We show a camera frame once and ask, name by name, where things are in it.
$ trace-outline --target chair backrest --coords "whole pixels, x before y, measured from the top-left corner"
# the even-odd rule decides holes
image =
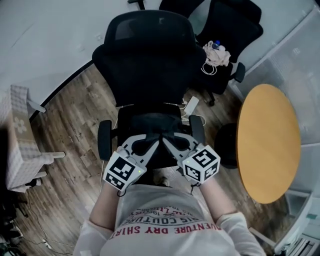
[[[92,59],[117,106],[180,104],[206,54],[185,17],[143,10],[114,18]]]
[[[261,9],[250,0],[212,0],[202,32],[196,37],[201,46],[219,40],[236,63],[240,53],[263,34],[259,25]]]
[[[205,0],[162,0],[159,10],[180,14],[186,18]]]

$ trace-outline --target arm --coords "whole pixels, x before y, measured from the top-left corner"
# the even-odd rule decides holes
[[[200,186],[211,217],[216,222],[222,215],[237,212],[236,207],[213,177]]]
[[[100,255],[101,248],[115,230],[119,197],[117,190],[105,183],[96,201],[89,220],[82,226],[73,255],[82,256],[83,252]]]
[[[264,250],[248,230],[245,216],[237,212],[218,182],[212,177],[200,186],[200,190],[212,219],[231,237],[235,249],[241,255],[265,256]]]
[[[114,231],[119,197],[118,190],[112,185],[105,183],[102,191],[95,202],[90,214],[89,221],[93,224]]]

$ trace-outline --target wooden table top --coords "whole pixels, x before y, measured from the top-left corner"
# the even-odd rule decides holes
[[[237,162],[248,194],[268,204],[292,183],[301,139],[295,111],[276,87],[260,84],[246,97],[237,127]]]

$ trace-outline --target white cloth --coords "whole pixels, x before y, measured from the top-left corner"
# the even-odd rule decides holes
[[[74,256],[265,256],[242,213],[205,221],[197,200],[170,187],[132,185],[115,231],[85,221]]]
[[[206,53],[205,63],[217,67],[217,66],[228,66],[229,59],[231,57],[230,53],[224,48],[213,49],[213,41],[208,42],[204,47],[202,47]]]

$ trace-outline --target wooden floor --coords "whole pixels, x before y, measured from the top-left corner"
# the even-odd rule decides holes
[[[206,142],[213,146],[219,128],[237,121],[241,103],[228,90],[216,97],[214,107],[207,105],[209,97],[205,93],[192,89],[184,99],[188,101],[192,95],[200,99],[196,114],[206,118]],[[43,152],[63,151],[66,157],[43,167],[48,173],[42,179],[43,185],[21,195],[21,198],[29,197],[30,204],[22,205],[29,218],[18,212],[16,224],[24,237],[34,243],[42,242],[45,236],[39,221],[48,239],[75,245],[81,225],[89,217],[100,192],[99,122],[110,119],[115,124],[118,109],[109,86],[94,65],[67,84],[45,107],[46,113],[40,113],[31,124],[39,148]],[[181,175],[173,169],[167,171],[173,187],[190,191],[190,185]],[[284,198],[265,205],[253,201],[241,183],[238,170],[220,167],[217,180],[244,213],[249,226],[271,239],[283,234],[290,223]],[[193,194],[208,215],[198,188]],[[50,245],[59,253],[71,254],[73,251],[71,246],[55,242]],[[43,244],[35,245],[26,240],[19,247],[28,256],[58,255]]]

